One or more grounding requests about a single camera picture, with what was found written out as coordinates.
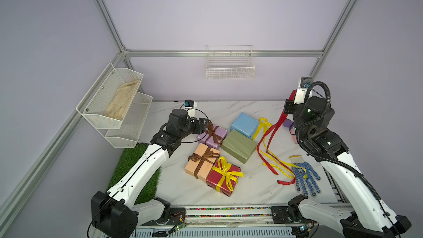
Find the light blue gift box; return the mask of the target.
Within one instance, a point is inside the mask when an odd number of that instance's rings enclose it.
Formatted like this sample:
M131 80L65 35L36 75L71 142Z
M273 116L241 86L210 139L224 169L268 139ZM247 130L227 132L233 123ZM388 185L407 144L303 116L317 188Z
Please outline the light blue gift box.
M258 120L242 112L231 124L230 131L236 130L246 137L252 139L258 129L259 124L260 123Z

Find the green gift box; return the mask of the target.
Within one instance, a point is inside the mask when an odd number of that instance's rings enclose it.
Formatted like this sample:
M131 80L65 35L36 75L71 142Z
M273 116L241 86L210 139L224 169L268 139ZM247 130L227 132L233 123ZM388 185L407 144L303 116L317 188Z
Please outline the green gift box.
M242 164L246 164L253 152L257 148L257 143L237 130L232 130L224 138L221 150L227 152Z

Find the red gift box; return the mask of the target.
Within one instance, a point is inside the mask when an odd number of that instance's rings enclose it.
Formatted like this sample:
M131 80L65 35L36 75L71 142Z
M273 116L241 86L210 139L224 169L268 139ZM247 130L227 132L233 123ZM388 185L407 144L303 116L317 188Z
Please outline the red gift box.
M243 177L241 168L220 157L207 176L206 184L217 192L231 197L240 177Z

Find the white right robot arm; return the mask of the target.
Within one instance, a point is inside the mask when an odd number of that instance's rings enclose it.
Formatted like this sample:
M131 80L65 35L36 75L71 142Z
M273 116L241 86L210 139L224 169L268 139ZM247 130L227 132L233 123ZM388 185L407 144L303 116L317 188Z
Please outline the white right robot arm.
M399 238L412 224L384 203L355 164L343 140L327 127L334 115L330 96L311 96L293 91L281 117L292 115L299 146L335 179L353 210L340 210L317 203L301 194L288 202L287 220L315 221L346 238Z

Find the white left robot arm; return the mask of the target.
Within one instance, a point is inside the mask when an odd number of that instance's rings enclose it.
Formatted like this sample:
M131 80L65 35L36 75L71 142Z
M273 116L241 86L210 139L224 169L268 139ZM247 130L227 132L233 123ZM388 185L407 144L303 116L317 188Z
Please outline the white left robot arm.
M136 200L158 168L184 144L184 138L206 131L210 119L208 116L191 116L193 111L195 108L192 107L174 109L168 121L153 135L144 154L122 179L108 191L98 191L92 197L88 227L96 228L110 238L128 238L144 223L168 219L166 201L152 198L136 204Z

